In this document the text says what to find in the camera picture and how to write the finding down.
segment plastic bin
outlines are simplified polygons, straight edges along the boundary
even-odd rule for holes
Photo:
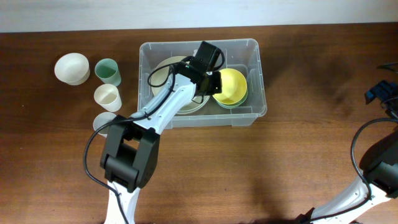
[[[254,39],[207,40],[225,54],[222,68],[239,70],[248,82],[248,98],[235,109],[220,107],[213,97],[200,110],[187,115],[176,115],[167,129],[199,126],[249,126],[267,112],[266,94],[262,79],[259,45]],[[189,56],[199,48],[201,41],[148,42],[140,47],[138,109],[154,97],[147,79],[150,72],[163,60],[173,56]]]

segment green bowl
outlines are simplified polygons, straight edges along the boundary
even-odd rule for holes
[[[225,104],[220,103],[220,102],[217,101],[217,100],[216,100],[216,102],[217,102],[222,108],[225,108],[225,109],[234,109],[234,108],[239,107],[239,106],[248,98],[248,95],[249,95],[249,90],[246,90],[246,93],[244,94],[242,100],[239,100],[237,103],[234,103],[234,104],[232,104],[232,105],[225,105]]]

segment cup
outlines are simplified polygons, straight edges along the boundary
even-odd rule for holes
[[[96,131],[99,127],[101,127],[102,125],[112,121],[114,118],[116,117],[116,114],[111,113],[111,112],[104,112],[104,113],[100,113],[93,122],[93,128],[94,131]],[[98,134],[107,137],[108,135],[108,131],[109,131],[109,127],[106,127],[104,129],[102,129],[101,131],[99,131]]]
[[[55,64],[55,76],[69,85],[80,85],[90,76],[87,58],[79,53],[62,56]]]
[[[106,84],[118,86],[122,82],[118,64],[110,59],[102,59],[95,65],[95,75]]]
[[[100,85],[94,92],[94,100],[109,112],[118,111],[122,107],[119,91],[112,84]]]

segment white plate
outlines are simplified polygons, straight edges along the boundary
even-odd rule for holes
[[[182,59],[184,59],[185,56],[174,56],[174,57],[170,57],[166,60],[164,60],[163,62],[161,62],[160,64],[158,64],[158,66],[156,66],[156,68],[159,68],[161,66],[170,64],[170,63],[175,63],[175,62],[179,62]],[[159,71],[155,72],[151,79],[150,82],[153,85],[160,85],[164,82],[164,80],[167,78],[167,75],[169,74],[169,68],[165,67],[160,69]],[[159,92],[162,90],[163,87],[151,87],[152,92],[154,94],[154,96],[158,95]],[[191,102],[185,106],[183,106],[178,112],[177,114],[183,115],[183,114],[190,114],[193,113],[197,110],[199,110],[202,106],[204,106],[206,104],[206,102],[210,99],[210,96],[205,96],[203,99],[203,103],[195,103],[195,102]],[[200,102],[201,101],[201,96],[196,96],[193,98],[193,100],[195,100],[196,102]]]

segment teal cup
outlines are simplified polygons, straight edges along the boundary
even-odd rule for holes
[[[118,86],[122,82],[118,64],[110,58],[102,59],[95,65],[95,75],[105,84]]]

